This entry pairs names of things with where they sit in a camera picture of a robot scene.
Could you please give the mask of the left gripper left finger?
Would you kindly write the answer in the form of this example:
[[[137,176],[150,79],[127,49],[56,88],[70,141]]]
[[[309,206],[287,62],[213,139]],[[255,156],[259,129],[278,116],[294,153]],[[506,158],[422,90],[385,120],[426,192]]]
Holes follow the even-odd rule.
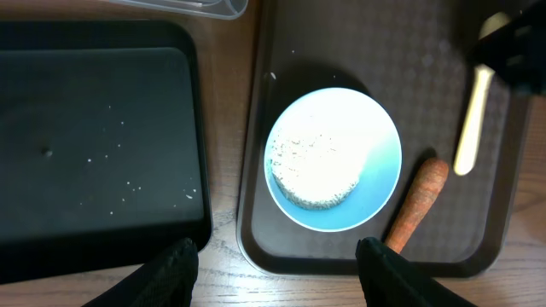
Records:
[[[198,267],[196,244],[181,239],[84,307],[189,307]]]

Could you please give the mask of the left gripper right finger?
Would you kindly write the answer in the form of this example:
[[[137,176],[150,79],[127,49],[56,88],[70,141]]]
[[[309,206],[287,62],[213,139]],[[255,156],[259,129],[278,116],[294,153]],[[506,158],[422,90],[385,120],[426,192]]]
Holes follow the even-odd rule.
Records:
[[[368,307],[473,307],[376,238],[358,242],[356,259]]]

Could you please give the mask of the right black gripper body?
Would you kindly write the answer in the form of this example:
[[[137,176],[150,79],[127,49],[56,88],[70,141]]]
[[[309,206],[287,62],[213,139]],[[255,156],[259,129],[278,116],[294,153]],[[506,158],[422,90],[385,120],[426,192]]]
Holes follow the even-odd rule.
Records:
[[[487,18],[470,52],[513,90],[545,95],[545,0],[511,18],[498,12]]]

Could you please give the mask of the light blue rice bowl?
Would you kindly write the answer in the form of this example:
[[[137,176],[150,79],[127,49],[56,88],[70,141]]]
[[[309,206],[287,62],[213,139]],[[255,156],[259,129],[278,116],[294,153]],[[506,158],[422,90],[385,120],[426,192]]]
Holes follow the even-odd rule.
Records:
[[[292,102],[264,145],[264,178],[278,208],[324,233],[354,229],[391,198],[402,169],[387,111],[361,91],[314,90]]]

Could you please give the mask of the yellow plastic spoon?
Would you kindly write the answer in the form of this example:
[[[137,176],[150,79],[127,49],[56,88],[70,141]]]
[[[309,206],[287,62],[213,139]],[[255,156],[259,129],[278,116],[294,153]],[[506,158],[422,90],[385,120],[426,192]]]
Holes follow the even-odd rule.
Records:
[[[472,90],[453,162],[453,170],[460,177],[466,176],[476,164],[486,104],[495,75],[494,70],[486,64],[478,60],[472,60],[472,62]]]

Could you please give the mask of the orange carrot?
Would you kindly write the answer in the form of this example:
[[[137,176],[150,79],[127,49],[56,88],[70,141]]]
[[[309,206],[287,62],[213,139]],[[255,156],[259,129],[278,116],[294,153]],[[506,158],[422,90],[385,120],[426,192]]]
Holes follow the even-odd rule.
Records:
[[[417,226],[435,203],[449,175],[449,166],[438,158],[427,159],[419,168],[406,194],[385,244],[400,253]]]

